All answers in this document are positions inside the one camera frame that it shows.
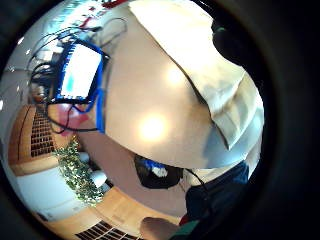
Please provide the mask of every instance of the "white wall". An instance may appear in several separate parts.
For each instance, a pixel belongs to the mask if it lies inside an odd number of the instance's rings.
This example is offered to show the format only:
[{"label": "white wall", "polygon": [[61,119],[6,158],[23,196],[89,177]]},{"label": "white wall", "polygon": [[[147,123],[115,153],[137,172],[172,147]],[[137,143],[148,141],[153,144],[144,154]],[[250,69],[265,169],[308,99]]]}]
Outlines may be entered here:
[{"label": "white wall", "polygon": [[76,198],[57,167],[18,177],[17,183],[28,208],[50,221],[67,218],[87,207]]},{"label": "white wall", "polygon": [[[41,36],[47,33],[46,31],[50,21],[61,12],[68,2],[69,1],[65,1],[58,4],[26,32],[23,36],[23,41],[16,46],[8,59],[5,69],[26,67],[27,61],[30,58],[30,53],[26,54],[26,52],[33,47]],[[10,134],[18,110],[27,103],[28,80],[29,77],[25,71],[10,72],[5,70],[1,76],[0,100],[3,100],[4,105],[0,111],[0,139],[3,144],[3,152],[0,155],[0,160],[13,190],[25,206],[33,211],[42,212],[43,215],[50,220],[57,220],[73,215],[84,207],[83,204],[76,199],[75,194],[70,192],[71,190],[64,181],[61,181],[61,177],[49,171],[47,177],[42,174],[32,174],[17,178],[8,165]],[[59,191],[56,191],[55,195],[50,195],[50,191],[45,191],[46,186],[48,189]]]}]

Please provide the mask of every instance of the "wire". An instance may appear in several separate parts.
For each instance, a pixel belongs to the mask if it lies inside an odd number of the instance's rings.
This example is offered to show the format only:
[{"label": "wire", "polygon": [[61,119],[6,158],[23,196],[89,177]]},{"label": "wire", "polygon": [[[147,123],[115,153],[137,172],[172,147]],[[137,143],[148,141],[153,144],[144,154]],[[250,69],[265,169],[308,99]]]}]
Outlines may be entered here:
[{"label": "wire", "polygon": [[32,103],[34,104],[34,106],[36,107],[37,111],[38,111],[43,117],[45,117],[49,122],[51,122],[51,123],[53,123],[53,124],[61,127],[62,129],[69,130],[69,131],[73,131],[73,132],[90,132],[90,131],[97,131],[97,130],[98,130],[97,128],[88,128],[88,129],[86,129],[86,128],[83,128],[83,129],[80,128],[80,129],[79,129],[79,128],[71,128],[71,127],[68,127],[68,126],[66,126],[66,125],[63,125],[63,124],[57,122],[56,120],[52,119],[51,117],[49,117],[49,115],[48,115],[48,103],[44,104],[44,108],[45,108],[45,109],[39,107],[38,103],[36,103],[36,101],[35,101],[34,98],[33,98],[31,85],[32,85],[33,80],[34,80],[33,78],[34,78],[37,74],[41,73],[41,72],[40,72],[41,70],[40,70],[40,71],[36,71],[36,70],[39,69],[40,67],[43,67],[43,66],[52,67],[52,66],[54,66],[54,64],[51,63],[51,62],[46,62],[46,63],[40,63],[40,64],[38,64],[38,65],[33,69],[32,73],[31,73],[31,78],[30,78],[30,81],[29,81],[29,95],[30,95],[31,101],[32,101]]},{"label": "wire", "polygon": [[56,130],[53,128],[52,124],[50,124],[50,128],[51,128],[51,131],[52,131],[52,132],[54,132],[54,133],[56,133],[56,134],[61,134],[61,133],[63,133],[63,132],[66,130],[66,128],[67,128],[68,125],[69,125],[70,112],[71,112],[72,107],[73,107],[73,105],[70,106],[70,108],[69,108],[69,110],[68,110],[68,112],[67,112],[67,121],[66,121],[66,123],[65,123],[65,127],[63,127],[60,131],[56,131]]},{"label": "wire", "polygon": [[202,179],[199,178],[199,176],[198,176],[197,174],[195,174],[191,169],[187,169],[187,168],[185,168],[185,169],[186,169],[189,173],[191,173],[193,176],[195,176],[195,177],[198,179],[198,181],[200,182],[200,184],[201,184],[201,186],[203,187],[204,192],[205,192],[205,194],[206,194],[206,197],[204,198],[204,201],[205,201],[205,203],[206,203],[206,205],[207,205],[207,208],[208,208],[208,210],[209,210],[210,215],[213,215],[213,210],[212,210],[212,207],[211,207],[211,204],[210,204],[210,199],[211,199],[211,197],[210,197],[209,190],[208,190],[208,188],[206,187],[205,183],[204,183],[204,182],[202,181]]},{"label": "wire", "polygon": [[112,42],[115,38],[121,36],[123,33],[125,33],[125,32],[128,31],[128,24],[127,24],[127,21],[126,21],[124,18],[112,18],[112,19],[110,19],[109,21],[107,21],[104,26],[110,24],[111,22],[113,22],[113,21],[115,21],[115,20],[120,20],[120,21],[122,21],[122,22],[124,23],[124,29],[123,29],[121,32],[115,34],[115,35],[114,35],[111,39],[109,39],[107,42],[104,42],[104,43],[100,44],[100,48],[103,48],[103,47],[107,46],[107,45],[108,45],[110,42]]}]

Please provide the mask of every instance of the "wooden cabinet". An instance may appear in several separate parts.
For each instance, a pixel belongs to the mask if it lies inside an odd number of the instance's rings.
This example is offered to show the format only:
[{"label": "wooden cabinet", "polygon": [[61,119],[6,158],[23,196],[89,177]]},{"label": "wooden cabinet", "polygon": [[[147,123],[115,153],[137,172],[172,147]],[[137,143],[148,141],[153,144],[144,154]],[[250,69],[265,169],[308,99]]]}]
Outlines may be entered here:
[{"label": "wooden cabinet", "polygon": [[9,145],[9,165],[16,176],[37,173],[58,165],[52,152],[66,146],[71,136],[51,131],[49,121],[33,105],[23,106],[15,119]]}]

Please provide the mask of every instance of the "green plant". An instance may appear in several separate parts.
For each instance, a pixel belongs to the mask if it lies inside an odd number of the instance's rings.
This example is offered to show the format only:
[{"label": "green plant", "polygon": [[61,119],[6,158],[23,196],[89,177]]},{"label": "green plant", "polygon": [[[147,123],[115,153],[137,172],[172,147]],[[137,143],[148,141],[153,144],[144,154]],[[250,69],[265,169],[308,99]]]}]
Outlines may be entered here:
[{"label": "green plant", "polygon": [[75,191],[77,198],[90,206],[102,201],[102,188],[97,188],[90,179],[92,171],[88,164],[80,161],[78,142],[72,139],[67,147],[57,149],[53,154],[58,157],[59,170],[67,185]]}]

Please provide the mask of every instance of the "person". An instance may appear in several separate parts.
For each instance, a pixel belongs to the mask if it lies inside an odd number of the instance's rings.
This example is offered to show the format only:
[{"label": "person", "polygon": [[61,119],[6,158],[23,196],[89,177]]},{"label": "person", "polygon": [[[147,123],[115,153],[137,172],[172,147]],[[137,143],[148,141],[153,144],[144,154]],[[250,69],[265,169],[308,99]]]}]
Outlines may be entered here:
[{"label": "person", "polygon": [[213,169],[184,169],[183,177],[191,185],[185,196],[187,213],[179,225],[162,218],[144,218],[140,224],[141,237],[147,240],[187,239],[205,218],[211,218],[211,227],[217,226],[241,197],[258,163],[261,142],[260,136],[246,159],[231,165]]}]

